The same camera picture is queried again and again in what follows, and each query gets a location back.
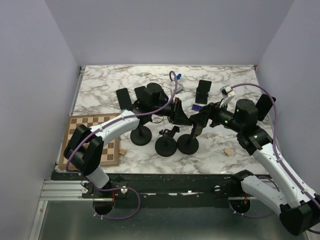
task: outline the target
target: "wooden block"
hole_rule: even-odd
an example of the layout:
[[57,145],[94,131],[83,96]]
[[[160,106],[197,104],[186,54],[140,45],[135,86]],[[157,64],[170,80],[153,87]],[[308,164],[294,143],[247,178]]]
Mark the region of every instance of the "wooden block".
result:
[[119,151],[119,154],[122,155],[122,156],[126,155],[126,153],[127,153],[127,151],[122,149],[122,148]]
[[231,156],[232,154],[234,154],[234,151],[231,148],[227,148],[226,150],[224,150],[225,154],[227,154],[228,156]]

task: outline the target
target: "white small object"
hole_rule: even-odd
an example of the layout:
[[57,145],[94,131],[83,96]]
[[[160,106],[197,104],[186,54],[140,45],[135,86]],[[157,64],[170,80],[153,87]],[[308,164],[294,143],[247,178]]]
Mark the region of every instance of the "white small object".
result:
[[121,188],[121,193],[126,194],[128,192],[128,189],[126,186],[123,186],[123,188]]
[[86,193],[88,192],[88,189],[86,189],[85,187],[83,187],[83,188],[81,189],[81,192],[82,192],[83,194],[86,194]]
[[220,186],[219,185],[214,186],[214,191],[215,192],[220,192],[221,191]]
[[223,96],[223,100],[220,103],[220,108],[222,108],[223,106],[225,106],[228,103],[230,103],[231,100],[236,95],[235,92],[232,90],[231,86],[224,86],[224,87],[220,88],[220,93]]

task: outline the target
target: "blue object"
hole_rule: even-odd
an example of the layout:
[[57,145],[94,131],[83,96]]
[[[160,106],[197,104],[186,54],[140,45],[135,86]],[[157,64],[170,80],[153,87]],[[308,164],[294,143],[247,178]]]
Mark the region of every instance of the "blue object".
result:
[[192,105],[192,110],[195,110],[195,111],[197,111],[197,112],[200,112],[201,109],[202,109],[202,106],[195,105],[195,104]]

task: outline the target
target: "black metal frame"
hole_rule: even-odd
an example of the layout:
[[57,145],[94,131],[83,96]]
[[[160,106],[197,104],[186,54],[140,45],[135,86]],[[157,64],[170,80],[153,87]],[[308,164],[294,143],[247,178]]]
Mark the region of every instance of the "black metal frame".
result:
[[[230,188],[232,174],[131,174],[107,173],[111,184],[108,188],[131,187],[141,199],[141,208],[229,208],[229,197],[244,197],[243,192],[237,195]],[[51,175],[53,181],[87,181],[77,173],[58,173]],[[112,192],[100,192],[90,184],[83,193],[84,199],[112,198]],[[116,208],[135,208],[137,196],[128,191],[115,191]]]

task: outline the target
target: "cable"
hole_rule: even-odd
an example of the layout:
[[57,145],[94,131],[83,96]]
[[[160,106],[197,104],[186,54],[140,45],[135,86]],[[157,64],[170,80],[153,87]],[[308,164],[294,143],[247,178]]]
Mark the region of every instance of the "cable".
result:
[[[269,177],[267,177],[267,176],[259,176],[258,179],[267,179],[267,180],[269,180],[269,181],[275,186],[275,188],[278,190],[278,192],[280,192],[280,189],[279,189],[278,185],[277,185],[277,184],[275,183],[275,181],[272,180],[271,178],[269,178]],[[231,208],[231,210],[233,211],[234,214],[239,215],[239,216],[241,216],[241,217],[248,218],[248,219],[265,219],[265,218],[268,218],[268,217],[271,217],[271,216],[275,215],[274,212],[271,212],[271,213],[269,213],[269,214],[267,214],[267,215],[264,215],[264,216],[251,216],[251,215],[246,215],[246,214],[244,214],[244,213],[237,212],[237,211],[232,207],[232,205],[231,205],[230,202],[229,202],[229,206],[230,206],[230,208]]]
[[[133,117],[142,117],[142,116],[147,116],[147,115],[152,115],[152,114],[156,114],[158,112],[160,112],[161,110],[163,110],[166,106],[168,106],[174,99],[175,95],[176,95],[176,92],[177,92],[177,87],[178,87],[178,80],[177,80],[177,75],[174,71],[170,71],[169,72],[169,77],[170,77],[170,80],[173,81],[171,75],[174,76],[174,81],[175,81],[175,86],[174,86],[174,90],[173,90],[173,93],[172,93],[172,96],[171,98],[168,100],[168,102],[163,105],[162,107],[160,107],[159,109],[157,110],[154,110],[154,111],[150,111],[150,112],[146,112],[146,113],[139,113],[139,114],[132,114],[132,115],[128,115],[128,116],[124,116],[123,118],[117,118],[117,119],[114,119],[110,122],[107,122],[104,126],[102,126],[102,129],[105,129],[106,127],[118,122],[118,121],[121,121],[121,120],[124,120],[124,119],[128,119],[128,118],[133,118]],[[77,153],[77,151],[82,147],[83,144],[85,144],[93,135],[95,135],[96,133],[98,133],[100,131],[100,128],[91,132],[88,136],[86,136],[82,142],[79,143],[79,145],[74,149],[74,151],[71,153],[68,161],[66,162],[66,165],[65,165],[65,170],[67,172],[71,172],[71,173],[77,173],[78,170],[72,170],[72,169],[69,169],[69,165],[70,165],[70,162],[71,160],[74,158],[75,154]]]
[[231,88],[235,89],[235,88],[241,87],[241,86],[253,86],[253,87],[261,89],[262,91],[264,91],[268,95],[270,101],[272,102],[273,108],[274,108],[274,133],[273,133],[272,147],[273,147],[273,151],[276,156],[276,159],[280,163],[280,165],[284,169],[284,171],[290,176],[290,178],[295,182],[295,184],[297,184],[297,186],[301,189],[301,191],[303,191],[305,193],[305,195],[308,198],[310,198],[310,200],[320,209],[320,203],[318,203],[317,200],[315,198],[313,198],[309,192],[305,191],[304,186],[302,186],[301,183],[296,179],[296,177],[288,169],[288,167],[285,165],[285,163],[283,162],[283,160],[280,158],[280,156],[278,154],[277,141],[276,141],[277,136],[278,136],[278,111],[277,111],[276,103],[275,103],[274,99],[272,98],[271,94],[263,87],[261,87],[257,84],[254,84],[254,83],[240,83],[240,84],[236,84],[236,85],[232,86]]
[[153,121],[152,123],[153,123],[153,124],[160,124],[160,123],[162,123],[162,122],[164,121],[164,119],[165,119],[165,117],[162,116],[161,121]]
[[320,234],[320,231],[315,231],[315,230],[312,230],[312,229],[308,229],[308,231],[310,233],[313,233],[313,234]]
[[[111,192],[111,191],[115,191],[115,190],[120,190],[120,189],[124,189],[124,187],[115,187],[115,188],[109,188],[109,189],[100,189],[98,188],[97,186],[95,186],[93,183],[91,183],[92,186],[97,189],[98,191],[100,192]],[[137,199],[138,199],[138,206],[136,207],[136,209],[134,210],[133,213],[131,213],[130,215],[128,216],[121,216],[121,217],[113,217],[113,216],[106,216],[106,215],[99,215],[97,212],[96,212],[96,207],[93,206],[93,211],[94,211],[94,216],[99,216],[103,219],[110,219],[110,220],[125,220],[125,219],[129,219],[131,217],[133,217],[134,215],[136,215],[140,209],[140,205],[141,205],[141,199],[140,199],[140,196],[139,196],[139,193],[131,188],[131,187],[125,187],[126,189],[132,191],[135,193]]]

